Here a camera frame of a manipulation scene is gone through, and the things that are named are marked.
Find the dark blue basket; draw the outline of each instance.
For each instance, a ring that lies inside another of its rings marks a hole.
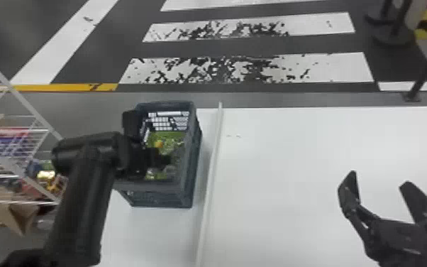
[[[144,141],[152,131],[184,131],[177,175],[169,180],[117,180],[114,189],[134,207],[190,208],[194,198],[197,163],[202,132],[192,102],[151,102],[139,104],[143,114]]]

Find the green circuit board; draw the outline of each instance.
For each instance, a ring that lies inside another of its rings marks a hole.
[[[164,156],[171,156],[171,164],[163,170],[149,168],[145,180],[166,180],[172,178],[177,172],[181,153],[176,153],[184,145],[185,132],[183,131],[151,131],[146,141],[149,148],[159,148]]]

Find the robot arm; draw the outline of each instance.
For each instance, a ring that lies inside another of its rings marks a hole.
[[[382,219],[361,205],[356,172],[338,188],[340,207],[365,247],[382,267],[427,267],[427,196],[413,183],[400,187],[415,224]]]

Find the white wire rack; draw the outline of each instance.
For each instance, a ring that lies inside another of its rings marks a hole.
[[[65,187],[63,177],[33,177],[29,166],[41,166],[36,158],[47,140],[61,139],[49,123],[0,73],[0,203],[56,205]]]

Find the crosswalk stripe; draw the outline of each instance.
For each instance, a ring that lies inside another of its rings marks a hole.
[[[383,92],[408,92],[415,82],[378,82],[379,90]],[[422,86],[421,91],[427,91],[427,82]]]
[[[120,84],[374,82],[363,53],[133,58]]]
[[[178,11],[186,9],[212,9],[230,6],[249,6],[258,4],[280,4],[329,0],[167,0],[161,11]]]
[[[44,85],[86,40],[118,0],[88,0],[78,12],[18,71],[14,85]]]
[[[144,42],[354,33],[349,14],[318,13],[152,24]]]

